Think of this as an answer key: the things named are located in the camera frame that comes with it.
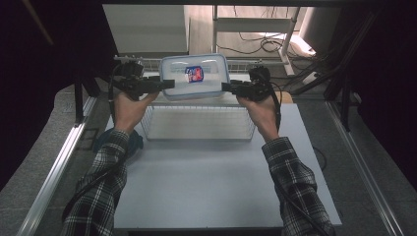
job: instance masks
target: white tabletop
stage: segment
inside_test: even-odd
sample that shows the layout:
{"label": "white tabletop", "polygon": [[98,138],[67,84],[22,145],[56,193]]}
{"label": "white tabletop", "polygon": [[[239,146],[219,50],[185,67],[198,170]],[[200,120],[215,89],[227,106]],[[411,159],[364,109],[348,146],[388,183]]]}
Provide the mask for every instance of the white tabletop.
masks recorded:
{"label": "white tabletop", "polygon": [[[310,167],[333,224],[341,224],[296,104],[282,104],[280,135]],[[143,134],[142,126],[136,130]],[[280,227],[279,201],[255,131],[251,141],[147,141],[128,160],[115,228]]]}

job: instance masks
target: hand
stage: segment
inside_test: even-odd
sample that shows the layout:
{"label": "hand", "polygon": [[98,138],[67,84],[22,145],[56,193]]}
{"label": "hand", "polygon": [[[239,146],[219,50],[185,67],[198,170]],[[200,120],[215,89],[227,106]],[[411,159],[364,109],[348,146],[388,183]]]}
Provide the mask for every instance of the hand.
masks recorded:
{"label": "hand", "polygon": [[158,94],[159,92],[150,93],[144,99],[134,101],[125,92],[121,92],[114,101],[116,119],[114,128],[131,134],[144,117],[148,105]]}
{"label": "hand", "polygon": [[258,127],[258,131],[264,137],[265,142],[279,138],[278,130],[275,124],[275,104],[272,96],[263,101],[255,102],[248,98],[236,96],[239,104],[248,109],[249,116],[254,124]]}

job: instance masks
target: clear lid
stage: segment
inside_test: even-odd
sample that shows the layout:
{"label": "clear lid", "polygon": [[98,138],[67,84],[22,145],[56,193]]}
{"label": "clear lid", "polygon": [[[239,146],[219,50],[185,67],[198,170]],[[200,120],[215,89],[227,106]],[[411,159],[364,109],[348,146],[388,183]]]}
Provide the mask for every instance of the clear lid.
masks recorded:
{"label": "clear lid", "polygon": [[169,100],[216,97],[224,94],[221,83],[229,83],[227,62],[221,54],[165,57],[159,74],[162,80],[175,80],[175,88],[163,94]]}

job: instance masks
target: plastic container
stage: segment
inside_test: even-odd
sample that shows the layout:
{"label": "plastic container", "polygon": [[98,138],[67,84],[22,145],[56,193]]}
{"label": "plastic container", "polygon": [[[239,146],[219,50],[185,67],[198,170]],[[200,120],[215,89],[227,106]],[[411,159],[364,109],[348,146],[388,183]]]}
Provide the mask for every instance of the plastic container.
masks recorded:
{"label": "plastic container", "polygon": [[175,80],[175,88],[165,89],[168,100],[217,97],[224,94],[221,83],[229,83],[227,62],[221,54],[174,56],[162,58],[162,80]]}
{"label": "plastic container", "polygon": [[141,123],[149,141],[250,141],[255,131],[244,107],[150,105]]}

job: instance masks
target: colorful sticker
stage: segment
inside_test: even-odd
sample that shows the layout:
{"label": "colorful sticker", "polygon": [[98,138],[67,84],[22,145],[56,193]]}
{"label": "colorful sticker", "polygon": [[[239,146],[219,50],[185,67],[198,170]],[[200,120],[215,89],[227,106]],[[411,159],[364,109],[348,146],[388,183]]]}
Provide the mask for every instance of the colorful sticker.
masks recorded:
{"label": "colorful sticker", "polygon": [[188,83],[202,82],[205,78],[205,73],[201,66],[193,66],[185,68],[185,75]]}

